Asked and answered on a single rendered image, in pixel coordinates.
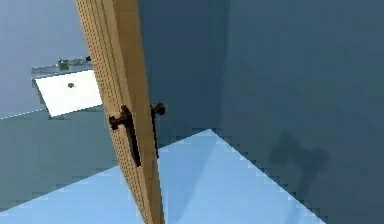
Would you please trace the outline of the tan wooden room door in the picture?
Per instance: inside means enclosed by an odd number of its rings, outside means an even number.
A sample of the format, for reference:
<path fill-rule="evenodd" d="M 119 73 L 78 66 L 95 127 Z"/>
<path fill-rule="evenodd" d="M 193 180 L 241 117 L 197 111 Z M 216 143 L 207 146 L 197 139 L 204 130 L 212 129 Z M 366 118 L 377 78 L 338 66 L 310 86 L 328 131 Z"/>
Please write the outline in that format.
<path fill-rule="evenodd" d="M 76 0 L 115 155 L 144 224 L 165 224 L 151 119 L 138 0 Z M 126 129 L 108 118 L 126 105 L 133 115 L 141 166 Z"/>

